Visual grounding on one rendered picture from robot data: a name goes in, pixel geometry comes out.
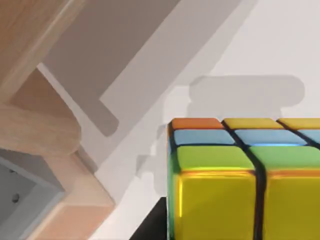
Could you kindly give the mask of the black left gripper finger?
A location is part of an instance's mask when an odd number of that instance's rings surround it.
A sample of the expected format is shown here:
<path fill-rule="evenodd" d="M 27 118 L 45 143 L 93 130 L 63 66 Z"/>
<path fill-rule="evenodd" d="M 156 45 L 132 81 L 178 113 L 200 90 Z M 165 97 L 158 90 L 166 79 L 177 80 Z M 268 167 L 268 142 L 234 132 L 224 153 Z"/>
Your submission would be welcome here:
<path fill-rule="evenodd" d="M 161 197 L 130 240 L 167 240 L 167 199 Z"/>

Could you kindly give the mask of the multicoloured puzzle cube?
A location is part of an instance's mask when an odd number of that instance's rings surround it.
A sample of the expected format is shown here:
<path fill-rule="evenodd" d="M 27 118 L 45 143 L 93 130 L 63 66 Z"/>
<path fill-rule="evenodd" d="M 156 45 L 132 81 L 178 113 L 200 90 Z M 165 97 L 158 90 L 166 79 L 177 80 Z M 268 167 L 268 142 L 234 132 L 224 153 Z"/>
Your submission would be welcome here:
<path fill-rule="evenodd" d="M 174 118 L 169 240 L 320 240 L 320 117 Z"/>

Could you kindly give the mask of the pale wooden drawer front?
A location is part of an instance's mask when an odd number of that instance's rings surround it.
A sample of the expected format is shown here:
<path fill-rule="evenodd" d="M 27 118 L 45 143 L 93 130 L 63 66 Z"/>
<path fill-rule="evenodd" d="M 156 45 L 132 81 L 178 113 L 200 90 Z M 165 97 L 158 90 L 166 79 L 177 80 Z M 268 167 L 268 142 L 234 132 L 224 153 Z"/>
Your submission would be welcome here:
<path fill-rule="evenodd" d="M 34 70 L 15 96 L 3 104 L 33 112 L 74 116 L 39 70 Z M 88 240 L 113 210 L 112 198 L 76 151 L 61 156 L 28 153 L 44 158 L 65 194 L 25 240 Z"/>

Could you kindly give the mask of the grey pierced drawer inside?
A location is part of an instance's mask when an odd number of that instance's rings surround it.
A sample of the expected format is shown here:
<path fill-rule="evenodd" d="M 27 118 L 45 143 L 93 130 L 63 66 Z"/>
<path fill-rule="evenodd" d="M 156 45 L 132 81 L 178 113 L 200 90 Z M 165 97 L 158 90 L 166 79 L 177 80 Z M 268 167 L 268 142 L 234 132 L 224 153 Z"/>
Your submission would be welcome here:
<path fill-rule="evenodd" d="M 64 195 L 43 157 L 0 148 L 0 240 L 26 240 Z"/>

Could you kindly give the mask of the wooden cupboard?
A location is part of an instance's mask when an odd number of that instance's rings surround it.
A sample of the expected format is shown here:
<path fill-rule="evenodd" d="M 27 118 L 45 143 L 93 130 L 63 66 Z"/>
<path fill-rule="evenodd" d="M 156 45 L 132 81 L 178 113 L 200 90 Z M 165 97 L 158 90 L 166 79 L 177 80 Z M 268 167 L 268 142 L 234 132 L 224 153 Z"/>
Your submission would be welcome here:
<path fill-rule="evenodd" d="M 88 0 L 0 0 L 0 102 L 10 100 Z"/>

